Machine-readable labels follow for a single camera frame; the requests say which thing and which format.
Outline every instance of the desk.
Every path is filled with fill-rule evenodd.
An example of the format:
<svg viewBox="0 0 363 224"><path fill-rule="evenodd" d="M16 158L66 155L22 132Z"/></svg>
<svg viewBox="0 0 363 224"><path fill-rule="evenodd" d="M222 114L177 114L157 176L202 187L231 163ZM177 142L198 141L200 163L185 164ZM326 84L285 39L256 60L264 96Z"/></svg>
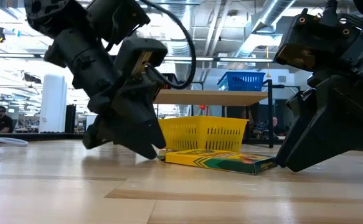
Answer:
<svg viewBox="0 0 363 224"><path fill-rule="evenodd" d="M154 103L250 106L265 98L267 93L259 91L161 90Z"/></svg>
<svg viewBox="0 0 363 224"><path fill-rule="evenodd" d="M112 144L0 147L0 223L363 224L363 152L253 176L147 161Z"/></svg>

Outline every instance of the yellow box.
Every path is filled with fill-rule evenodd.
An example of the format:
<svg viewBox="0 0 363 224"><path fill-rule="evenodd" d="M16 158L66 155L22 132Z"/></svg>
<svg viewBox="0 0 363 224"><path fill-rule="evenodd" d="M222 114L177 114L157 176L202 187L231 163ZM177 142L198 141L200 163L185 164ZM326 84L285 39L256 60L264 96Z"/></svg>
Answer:
<svg viewBox="0 0 363 224"><path fill-rule="evenodd" d="M247 119L190 116L160 119L166 149L211 149L239 152Z"/></svg>
<svg viewBox="0 0 363 224"><path fill-rule="evenodd" d="M239 152L193 149L178 152L162 152L166 162L207 169L258 174L263 170L275 167L274 157Z"/></svg>

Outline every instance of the crayola box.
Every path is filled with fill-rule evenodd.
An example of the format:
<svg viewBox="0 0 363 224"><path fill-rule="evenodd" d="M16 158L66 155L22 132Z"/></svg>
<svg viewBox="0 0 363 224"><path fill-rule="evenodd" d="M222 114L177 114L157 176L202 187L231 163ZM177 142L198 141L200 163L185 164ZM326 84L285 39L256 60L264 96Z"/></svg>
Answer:
<svg viewBox="0 0 363 224"><path fill-rule="evenodd" d="M272 156L219 150L193 149L167 152L164 157L166 162L174 164L241 172L244 174L258 174L263 170L276 166Z"/></svg>

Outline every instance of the ceiling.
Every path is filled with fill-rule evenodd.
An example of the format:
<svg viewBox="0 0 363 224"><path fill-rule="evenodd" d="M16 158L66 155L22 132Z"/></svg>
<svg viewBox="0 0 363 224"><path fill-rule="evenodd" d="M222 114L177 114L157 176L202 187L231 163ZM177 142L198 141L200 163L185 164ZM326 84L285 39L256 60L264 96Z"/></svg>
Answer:
<svg viewBox="0 0 363 224"><path fill-rule="evenodd" d="M31 29L25 22L25 10L22 7L21 0L10 1L17 2L19 7L12 5L12 7L0 7L0 27L5 29L6 40L4 43L0 43L0 54L12 53L12 54L37 54L43 55L47 50L48 46L52 43L52 40L48 37ZM80 1L84 6L88 4L89 1ZM176 2L174 4L162 4L163 7L175 12L178 16L183 18L183 23L186 26L191 36L193 37L194 44L196 47L197 55L207 55L207 56L218 56L226 55L232 56L245 42L248 37L246 33L246 27L248 18L251 18L256 13L259 13L263 9L265 3L264 0L256 1L229 1L231 2L227 12L224 12L224 4L220 7L220 13L217 15L217 23L214 26L213 33L215 34L219 31L219 38L214 39L215 35L209 42L209 48L206 50L206 45L208 43L208 36L210 36L210 22L214 20L213 15L215 14L216 0L206 0L206 1L190 1L190 0L170 0L161 2ZM297 0L293 6L283 13L284 16L295 16L300 13L303 7L308 7L313 14L317 14L322 11L324 6L324 0ZM354 5L352 1L339 1L341 10L344 11L354 11ZM175 46L184 43L183 38L179 37L180 30L176 27L167 16L152 13L146 6L143 6L146 12L151 18L151 23L148 26L140 28L137 32L139 36L142 37L152 37L161 40L165 43L169 49L170 55L180 55L175 50ZM221 24L221 17L223 13L227 13L224 23ZM281 19L277 24L277 30L287 29L289 26L288 20ZM251 54L257 58L272 58L277 50L277 43L275 42L260 42L260 45L265 47L255 47ZM119 47L114 47L111 50L111 54L116 54ZM256 63L254 68L263 69L266 67L264 63ZM278 68L278 65L271 64L272 68ZM159 68L161 72L177 73L179 66L176 66L174 62L164 63ZM28 73L43 81L44 75L47 73L59 73L65 75L69 88L72 88L72 74L67 69L62 69L51 65L49 63L43 62L41 58L0 58L0 85L16 85L16 86L29 86L31 83L26 82L24 74ZM24 92L27 100L36 103L36 106L41 101L41 87L36 85L35 89L30 88L18 88L14 92ZM0 98L4 98L0 101L5 101L8 94L11 91L5 88L0 88ZM78 105L78 112L87 112L88 98L83 91L80 90L70 90L68 96L68 103L76 103ZM163 108L163 113L174 112L175 106L166 106Z"/></svg>

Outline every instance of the wooden shelf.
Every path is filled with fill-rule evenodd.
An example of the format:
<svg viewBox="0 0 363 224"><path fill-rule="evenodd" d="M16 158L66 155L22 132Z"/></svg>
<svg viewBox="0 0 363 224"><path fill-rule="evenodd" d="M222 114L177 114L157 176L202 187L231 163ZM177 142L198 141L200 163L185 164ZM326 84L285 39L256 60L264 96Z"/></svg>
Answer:
<svg viewBox="0 0 363 224"><path fill-rule="evenodd" d="M161 90L154 103L250 106L265 98L267 92L259 91Z"/></svg>

